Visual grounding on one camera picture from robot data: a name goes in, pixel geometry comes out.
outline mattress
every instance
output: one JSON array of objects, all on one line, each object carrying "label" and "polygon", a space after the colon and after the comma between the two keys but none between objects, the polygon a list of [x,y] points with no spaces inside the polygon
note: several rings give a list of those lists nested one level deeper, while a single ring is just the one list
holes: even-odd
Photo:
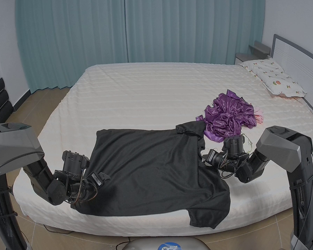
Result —
[{"label": "mattress", "polygon": [[[242,132],[255,144],[266,127],[289,127],[312,138],[313,113],[301,99],[270,95],[260,80],[239,65],[124,63],[95,65],[53,111],[38,139],[52,172],[62,169],[64,150],[90,156],[101,129],[173,129],[203,114],[219,93],[232,90],[264,111],[264,123]],[[206,148],[222,143],[205,138]],[[245,150],[251,147],[245,142]],[[63,203],[52,206],[38,197],[21,170],[14,195],[34,221],[97,235],[184,236],[230,230],[255,223],[292,206],[286,171],[270,161],[263,175],[244,184],[226,180],[231,208],[216,229],[189,225],[187,210],[127,217],[83,215]]]}]

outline white patterned pillow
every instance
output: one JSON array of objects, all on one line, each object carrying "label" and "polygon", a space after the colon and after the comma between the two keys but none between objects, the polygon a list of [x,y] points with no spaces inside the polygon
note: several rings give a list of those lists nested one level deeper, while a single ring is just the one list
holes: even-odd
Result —
[{"label": "white patterned pillow", "polygon": [[249,60],[239,65],[252,72],[255,77],[259,77],[272,94],[287,97],[304,97],[306,94],[301,86],[287,75],[272,58]]}]

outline crumpled clothing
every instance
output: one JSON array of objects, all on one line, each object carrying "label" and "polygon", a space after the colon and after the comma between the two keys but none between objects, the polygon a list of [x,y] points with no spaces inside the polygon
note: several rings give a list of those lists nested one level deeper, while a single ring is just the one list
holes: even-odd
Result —
[{"label": "crumpled clothing", "polygon": [[254,106],[254,116],[256,119],[256,122],[259,124],[263,123],[264,120],[264,115],[263,115],[263,110],[259,106]]},{"label": "crumpled clothing", "polygon": [[242,125],[249,128],[256,126],[254,107],[230,90],[219,94],[213,100],[213,107],[206,107],[205,118],[200,115],[196,120],[205,122],[204,134],[218,143],[227,137],[240,135]]}]

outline white headboard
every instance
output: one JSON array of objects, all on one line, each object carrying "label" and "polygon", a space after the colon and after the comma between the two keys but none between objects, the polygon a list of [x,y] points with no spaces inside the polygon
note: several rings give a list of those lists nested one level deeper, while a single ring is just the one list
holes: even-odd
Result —
[{"label": "white headboard", "polygon": [[307,92],[304,100],[313,109],[313,54],[275,34],[271,57]]}]

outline blue round sticker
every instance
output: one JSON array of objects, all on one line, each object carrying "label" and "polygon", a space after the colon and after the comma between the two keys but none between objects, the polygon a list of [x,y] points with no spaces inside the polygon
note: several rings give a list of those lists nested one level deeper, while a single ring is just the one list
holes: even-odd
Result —
[{"label": "blue round sticker", "polygon": [[164,243],[159,246],[158,250],[182,250],[182,248],[177,243]]}]

